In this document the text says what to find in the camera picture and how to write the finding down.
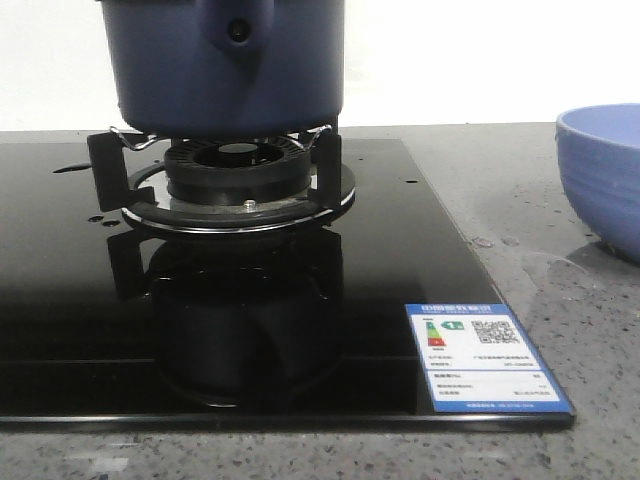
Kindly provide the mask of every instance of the color rating bars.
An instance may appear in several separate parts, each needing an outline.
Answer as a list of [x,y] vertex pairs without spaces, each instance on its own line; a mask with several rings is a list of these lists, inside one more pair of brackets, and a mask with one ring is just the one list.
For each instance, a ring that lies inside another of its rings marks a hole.
[[427,322],[427,338],[430,347],[445,347],[447,345],[433,322]]

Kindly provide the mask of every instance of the qr code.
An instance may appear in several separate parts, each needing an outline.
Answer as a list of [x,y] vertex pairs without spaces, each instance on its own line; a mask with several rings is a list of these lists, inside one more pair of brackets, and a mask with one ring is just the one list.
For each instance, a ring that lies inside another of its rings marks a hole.
[[520,343],[511,323],[499,322],[471,322],[481,343]]

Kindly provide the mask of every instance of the white wall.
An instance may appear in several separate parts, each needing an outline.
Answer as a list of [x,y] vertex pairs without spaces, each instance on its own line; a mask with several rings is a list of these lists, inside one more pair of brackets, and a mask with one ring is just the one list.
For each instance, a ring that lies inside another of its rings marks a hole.
[[[550,121],[640,101],[636,5],[347,0],[341,124]],[[124,126],[99,3],[0,0],[0,130],[112,124]]]

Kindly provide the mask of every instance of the screw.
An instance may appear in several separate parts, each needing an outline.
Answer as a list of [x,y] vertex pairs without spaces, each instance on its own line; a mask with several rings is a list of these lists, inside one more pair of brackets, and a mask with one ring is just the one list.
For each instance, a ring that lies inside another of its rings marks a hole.
[[243,205],[244,205],[244,209],[247,212],[255,212],[256,211],[256,201],[255,200],[245,200]]

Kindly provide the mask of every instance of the blue and white label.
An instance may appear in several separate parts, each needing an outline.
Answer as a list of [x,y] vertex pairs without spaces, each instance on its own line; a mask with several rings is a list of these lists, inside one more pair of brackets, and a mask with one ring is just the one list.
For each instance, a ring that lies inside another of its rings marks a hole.
[[571,412],[506,305],[407,305],[436,412]]

